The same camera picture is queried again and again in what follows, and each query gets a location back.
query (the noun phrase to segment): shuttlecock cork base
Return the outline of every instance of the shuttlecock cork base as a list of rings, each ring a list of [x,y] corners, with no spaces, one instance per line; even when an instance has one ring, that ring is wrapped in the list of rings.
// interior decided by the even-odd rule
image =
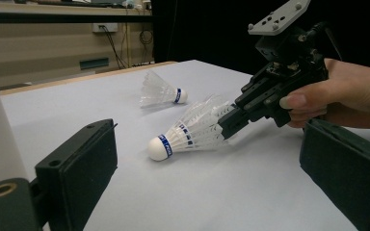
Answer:
[[[227,144],[218,120],[232,109],[219,95],[193,104],[165,135],[148,143],[149,157],[163,161],[176,152],[213,150]]]
[[[185,103],[188,99],[186,90],[175,88],[149,70],[143,81],[141,108],[160,106],[166,103]]]

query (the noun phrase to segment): electrical outlet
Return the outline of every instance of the electrical outlet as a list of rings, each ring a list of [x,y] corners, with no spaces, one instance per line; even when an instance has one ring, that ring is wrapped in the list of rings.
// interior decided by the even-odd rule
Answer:
[[[116,32],[117,31],[117,22],[105,22],[105,23],[93,23],[92,24],[92,31],[94,33],[105,33],[105,26],[109,32]]]

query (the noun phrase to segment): shuttlecock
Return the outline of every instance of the shuttlecock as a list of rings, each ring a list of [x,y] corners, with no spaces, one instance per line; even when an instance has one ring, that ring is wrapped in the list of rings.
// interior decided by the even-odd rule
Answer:
[[[174,88],[154,71],[149,70],[143,81],[140,106],[150,107],[164,103],[184,103],[188,99],[185,90]]]
[[[149,142],[149,157],[154,161],[163,161],[173,153],[213,150],[227,144],[218,120],[232,109],[219,95],[194,103],[165,135]]]

